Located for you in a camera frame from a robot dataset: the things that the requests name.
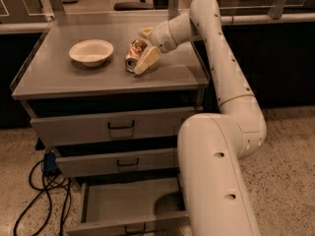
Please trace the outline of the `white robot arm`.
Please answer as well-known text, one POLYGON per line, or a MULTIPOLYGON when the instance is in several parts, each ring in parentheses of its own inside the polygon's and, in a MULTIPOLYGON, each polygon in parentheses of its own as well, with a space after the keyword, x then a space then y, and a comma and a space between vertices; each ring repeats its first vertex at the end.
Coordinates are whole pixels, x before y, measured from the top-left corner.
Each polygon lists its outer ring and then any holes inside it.
POLYGON ((151 46, 136 63, 143 74, 163 53, 205 43, 220 112, 188 118, 177 140, 181 185, 193 236, 261 236, 238 160, 257 151, 267 125, 221 28, 217 0, 193 0, 187 13, 140 31, 151 46))

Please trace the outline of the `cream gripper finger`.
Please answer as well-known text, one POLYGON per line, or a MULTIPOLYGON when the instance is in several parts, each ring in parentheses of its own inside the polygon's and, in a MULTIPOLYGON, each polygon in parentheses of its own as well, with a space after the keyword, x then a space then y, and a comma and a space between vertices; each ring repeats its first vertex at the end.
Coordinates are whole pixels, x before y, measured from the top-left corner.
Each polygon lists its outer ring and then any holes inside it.
POLYGON ((134 68, 134 73, 136 75, 141 75, 146 72, 161 56, 160 50, 156 46, 147 47, 141 58, 138 60, 136 67, 134 68))
POLYGON ((154 32, 153 27, 142 28, 139 30, 139 36, 144 39, 149 39, 154 32))

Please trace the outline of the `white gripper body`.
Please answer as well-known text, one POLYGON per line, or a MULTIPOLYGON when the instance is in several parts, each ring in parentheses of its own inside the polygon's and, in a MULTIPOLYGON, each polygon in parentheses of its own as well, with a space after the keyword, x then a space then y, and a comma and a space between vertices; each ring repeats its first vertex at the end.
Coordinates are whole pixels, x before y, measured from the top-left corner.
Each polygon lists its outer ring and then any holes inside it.
POLYGON ((168 53, 177 48, 178 44, 172 36, 169 21, 164 21, 154 27, 150 34, 150 42, 153 46, 158 47, 162 53, 168 53))

